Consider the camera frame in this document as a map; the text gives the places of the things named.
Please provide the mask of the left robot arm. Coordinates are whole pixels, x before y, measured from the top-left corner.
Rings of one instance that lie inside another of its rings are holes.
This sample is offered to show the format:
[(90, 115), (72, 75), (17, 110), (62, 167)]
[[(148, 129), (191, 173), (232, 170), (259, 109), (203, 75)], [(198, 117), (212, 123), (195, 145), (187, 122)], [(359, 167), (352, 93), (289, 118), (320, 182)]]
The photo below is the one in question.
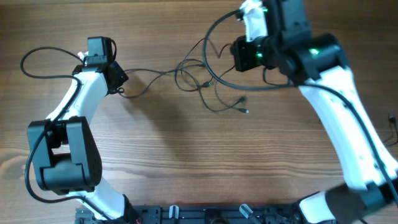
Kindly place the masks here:
[(133, 223), (139, 216), (125, 195), (102, 175), (102, 161), (90, 122), (107, 95), (118, 92), (127, 75), (116, 62), (116, 43), (109, 37), (90, 37), (88, 51), (68, 77), (71, 86), (57, 108), (27, 128), (30, 154), (25, 186), (43, 203), (77, 200), (98, 222)]

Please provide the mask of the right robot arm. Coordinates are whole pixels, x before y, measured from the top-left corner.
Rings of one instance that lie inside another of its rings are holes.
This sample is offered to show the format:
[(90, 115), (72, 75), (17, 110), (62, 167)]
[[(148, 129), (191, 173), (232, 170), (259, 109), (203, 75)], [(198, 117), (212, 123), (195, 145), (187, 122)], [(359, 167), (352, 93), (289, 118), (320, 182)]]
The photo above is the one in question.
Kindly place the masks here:
[(397, 201), (397, 161), (380, 140), (337, 38), (312, 33), (302, 1), (245, 1), (237, 71), (278, 69), (306, 97), (338, 155), (344, 183), (299, 201), (307, 223), (353, 223)]

